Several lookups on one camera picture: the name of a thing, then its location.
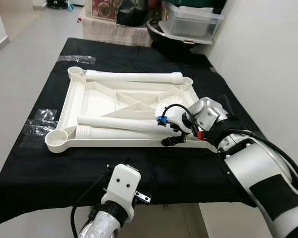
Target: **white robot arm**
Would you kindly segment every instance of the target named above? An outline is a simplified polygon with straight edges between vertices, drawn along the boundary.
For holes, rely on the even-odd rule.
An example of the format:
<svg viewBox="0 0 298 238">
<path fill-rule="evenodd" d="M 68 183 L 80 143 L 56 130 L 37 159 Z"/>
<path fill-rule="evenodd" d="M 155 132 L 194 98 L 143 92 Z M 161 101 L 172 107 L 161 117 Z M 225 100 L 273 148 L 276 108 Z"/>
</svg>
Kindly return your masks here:
<svg viewBox="0 0 298 238">
<path fill-rule="evenodd" d="M 159 105 L 158 125 L 170 124 L 182 135 L 166 138 L 165 146 L 185 143 L 192 133 L 217 147 L 225 173 L 243 189 L 260 209 L 274 238 L 298 238 L 298 167 L 287 154 L 271 142 L 243 130 L 220 103 L 204 97 L 185 108 L 179 104 Z M 140 173 L 117 165 L 111 176 L 102 208 L 79 238 L 114 238 L 134 215 L 134 197 L 150 202 L 136 191 Z"/>
</svg>

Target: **clear plastic container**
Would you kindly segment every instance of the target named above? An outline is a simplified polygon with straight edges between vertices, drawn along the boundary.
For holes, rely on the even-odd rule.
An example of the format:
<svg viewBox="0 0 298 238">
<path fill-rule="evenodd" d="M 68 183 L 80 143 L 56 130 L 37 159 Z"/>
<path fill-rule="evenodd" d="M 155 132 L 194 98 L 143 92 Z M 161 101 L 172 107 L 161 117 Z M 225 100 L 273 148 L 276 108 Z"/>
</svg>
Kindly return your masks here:
<svg viewBox="0 0 298 238">
<path fill-rule="evenodd" d="M 176 7 L 163 2 L 159 26 L 169 38 L 212 44 L 212 38 L 222 19 L 223 15 L 213 14 L 212 8 Z"/>
</svg>

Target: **black tablecloth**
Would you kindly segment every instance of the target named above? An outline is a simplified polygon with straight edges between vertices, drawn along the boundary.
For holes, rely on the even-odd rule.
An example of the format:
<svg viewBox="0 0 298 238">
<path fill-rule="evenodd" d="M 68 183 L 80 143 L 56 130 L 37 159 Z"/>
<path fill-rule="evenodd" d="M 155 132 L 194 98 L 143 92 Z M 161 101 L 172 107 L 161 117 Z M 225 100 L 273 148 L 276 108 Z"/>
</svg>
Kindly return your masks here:
<svg viewBox="0 0 298 238">
<path fill-rule="evenodd" d="M 58 110 L 59 118 L 69 86 L 67 69 L 80 66 L 109 72 L 182 72 L 194 80 L 199 97 L 226 94 L 236 115 L 258 131 L 257 126 L 232 94 L 225 81 L 209 70 L 205 56 L 184 52 L 129 47 L 69 38 L 61 55 L 96 57 L 95 64 L 57 62 L 30 115 L 38 109 Z M 102 173 L 105 165 L 130 160 L 142 179 L 139 191 L 153 189 L 152 204 L 243 201 L 222 171 L 222 160 L 199 148 L 70 148 L 51 153 L 43 136 L 20 134 L 0 173 L 0 223 L 39 209 L 73 205 L 79 195 Z M 156 183 L 150 183 L 155 175 Z M 82 205 L 100 201 L 101 185 Z"/>
</svg>

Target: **blue connector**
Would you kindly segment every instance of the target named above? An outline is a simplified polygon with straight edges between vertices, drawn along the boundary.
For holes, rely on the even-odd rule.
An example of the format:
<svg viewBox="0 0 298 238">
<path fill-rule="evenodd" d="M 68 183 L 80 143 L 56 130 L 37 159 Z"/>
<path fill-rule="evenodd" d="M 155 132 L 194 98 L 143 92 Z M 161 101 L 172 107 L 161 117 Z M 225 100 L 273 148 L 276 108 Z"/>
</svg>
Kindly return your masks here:
<svg viewBox="0 0 298 238">
<path fill-rule="evenodd" d="M 167 121 L 168 121 L 168 117 L 158 116 L 157 121 L 158 121 L 158 125 L 166 126 L 167 125 Z"/>
</svg>

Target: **gray floor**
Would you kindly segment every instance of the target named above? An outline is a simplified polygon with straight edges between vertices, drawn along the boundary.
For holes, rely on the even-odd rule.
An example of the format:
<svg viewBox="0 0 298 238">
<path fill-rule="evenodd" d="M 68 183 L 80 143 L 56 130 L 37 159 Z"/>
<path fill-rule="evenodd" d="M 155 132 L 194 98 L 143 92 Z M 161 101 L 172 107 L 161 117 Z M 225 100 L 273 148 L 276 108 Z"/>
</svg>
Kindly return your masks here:
<svg viewBox="0 0 298 238">
<path fill-rule="evenodd" d="M 76 22 L 80 11 L 80 7 L 73 12 L 46 9 L 0 52 L 0 170 L 66 39 L 82 38 L 81 24 Z M 77 227 L 87 211 L 78 209 Z M 0 238 L 72 237 L 69 214 L 70 209 L 64 208 L 22 215 L 0 225 Z M 169 210 L 137 207 L 133 223 L 126 225 L 121 237 L 192 238 L 192 234 L 182 206 L 172 205 Z"/>
</svg>

